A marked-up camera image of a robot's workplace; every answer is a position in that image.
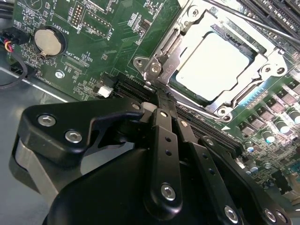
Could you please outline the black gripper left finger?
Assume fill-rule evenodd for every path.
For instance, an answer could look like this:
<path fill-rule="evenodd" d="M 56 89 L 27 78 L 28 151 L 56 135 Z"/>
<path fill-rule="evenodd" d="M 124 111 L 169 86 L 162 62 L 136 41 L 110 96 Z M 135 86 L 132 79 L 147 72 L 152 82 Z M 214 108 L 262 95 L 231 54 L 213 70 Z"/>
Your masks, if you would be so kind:
<path fill-rule="evenodd" d="M 147 109 L 122 97 L 28 107 L 12 154 L 18 179 L 34 183 L 51 207 L 73 181 L 126 152 L 146 150 L 143 204 L 155 219 L 173 219 L 183 204 L 178 142 L 163 91 L 154 104 Z"/>

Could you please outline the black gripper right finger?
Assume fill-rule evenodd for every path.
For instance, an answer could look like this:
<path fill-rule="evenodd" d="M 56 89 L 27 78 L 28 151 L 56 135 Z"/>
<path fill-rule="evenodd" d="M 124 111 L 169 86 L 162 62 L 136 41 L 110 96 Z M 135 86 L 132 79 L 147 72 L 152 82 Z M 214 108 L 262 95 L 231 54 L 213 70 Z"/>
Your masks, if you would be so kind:
<path fill-rule="evenodd" d="M 209 136 L 197 139 L 188 123 L 178 117 L 172 94 L 166 105 L 202 181 L 212 225 L 290 225 L 285 210 L 265 193 L 232 156 Z"/>

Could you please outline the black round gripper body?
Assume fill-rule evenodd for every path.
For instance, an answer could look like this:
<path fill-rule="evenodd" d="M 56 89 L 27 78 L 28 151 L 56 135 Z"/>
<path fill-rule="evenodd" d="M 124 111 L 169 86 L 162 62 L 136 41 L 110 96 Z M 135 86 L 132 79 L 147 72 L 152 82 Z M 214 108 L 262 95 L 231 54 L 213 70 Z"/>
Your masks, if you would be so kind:
<path fill-rule="evenodd" d="M 131 150 L 64 187 L 53 201 L 49 225 L 159 225 L 148 213 L 146 188 L 148 151 Z M 180 162 L 183 206 L 168 225 L 216 225 L 195 168 Z"/>

